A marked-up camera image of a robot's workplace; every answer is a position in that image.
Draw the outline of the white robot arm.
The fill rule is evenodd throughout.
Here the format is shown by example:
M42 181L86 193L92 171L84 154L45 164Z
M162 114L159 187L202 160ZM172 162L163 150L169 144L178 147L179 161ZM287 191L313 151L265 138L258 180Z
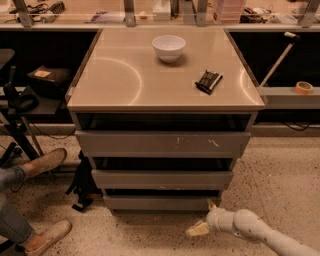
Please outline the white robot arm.
M227 211L208 201L209 212L186 230L189 237L207 235L211 231L229 233L237 238L264 243L278 256L320 256L320 252L277 231L261 217L247 209Z

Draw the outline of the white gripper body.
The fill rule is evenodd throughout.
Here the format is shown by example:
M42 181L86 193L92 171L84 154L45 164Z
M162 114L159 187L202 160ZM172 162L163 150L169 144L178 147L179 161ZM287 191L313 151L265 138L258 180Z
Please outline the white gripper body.
M234 216L235 213L232 211L213 207L206 216L206 222L213 231L235 233Z

